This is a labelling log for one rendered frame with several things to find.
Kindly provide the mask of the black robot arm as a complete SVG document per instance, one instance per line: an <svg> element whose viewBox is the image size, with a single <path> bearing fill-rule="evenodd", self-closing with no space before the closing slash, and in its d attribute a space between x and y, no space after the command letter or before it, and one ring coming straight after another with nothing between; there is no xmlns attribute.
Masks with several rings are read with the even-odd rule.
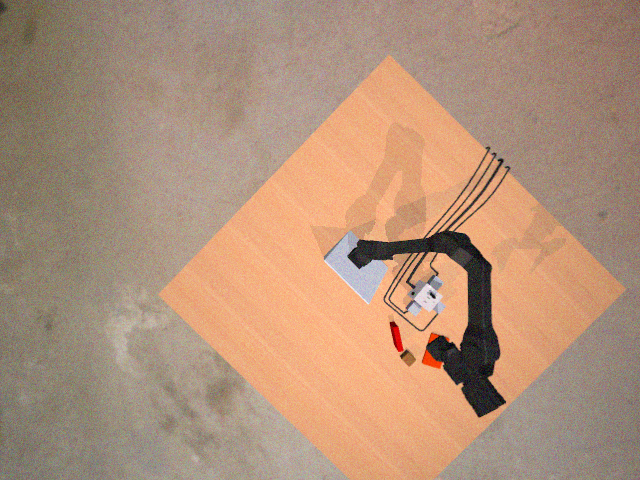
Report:
<svg viewBox="0 0 640 480"><path fill-rule="evenodd" d="M372 260L393 260L395 254L436 252L447 254L468 272L468 326L460 344L440 348L446 357L449 374L464 382L465 398L482 417L506 403L488 377L500 358L492 319L493 267L465 233L442 231L428 238L382 242L359 240L348 258L361 269Z"/></svg>

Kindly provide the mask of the orange rectangular block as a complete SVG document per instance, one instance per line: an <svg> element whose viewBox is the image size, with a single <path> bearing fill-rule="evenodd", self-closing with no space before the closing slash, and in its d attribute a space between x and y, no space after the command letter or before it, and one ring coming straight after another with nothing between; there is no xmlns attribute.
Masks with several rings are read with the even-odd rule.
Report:
<svg viewBox="0 0 640 480"><path fill-rule="evenodd" d="M440 335L431 333L428 344L439 336ZM434 358L430 355L430 353L426 350L422 360L422 364L441 369L442 362L436 362Z"/></svg>

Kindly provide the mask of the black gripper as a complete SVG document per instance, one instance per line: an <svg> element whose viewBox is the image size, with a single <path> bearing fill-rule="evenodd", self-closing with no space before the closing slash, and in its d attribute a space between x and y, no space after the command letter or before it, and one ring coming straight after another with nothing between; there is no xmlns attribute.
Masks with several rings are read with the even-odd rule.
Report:
<svg viewBox="0 0 640 480"><path fill-rule="evenodd" d="M434 360L436 362L442 362L444 363L443 365L443 369L446 371L446 373L449 375L449 377L453 380L453 382L458 386L461 383L464 383L462 380L457 380L455 378L453 378L446 367L446 357L443 354L443 352L441 351L440 348L444 347L445 345L449 344L449 341L444 337L444 336L439 336L436 339L434 339L432 342L430 342L427 346L426 346L426 350L430 353L430 355L434 358Z"/></svg>

